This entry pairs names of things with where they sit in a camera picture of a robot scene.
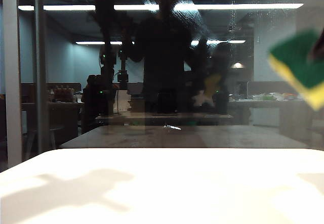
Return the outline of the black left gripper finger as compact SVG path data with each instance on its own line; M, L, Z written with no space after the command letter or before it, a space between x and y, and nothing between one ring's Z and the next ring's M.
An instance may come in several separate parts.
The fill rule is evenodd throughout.
M307 60L323 60L324 31L321 32L315 45L308 53Z

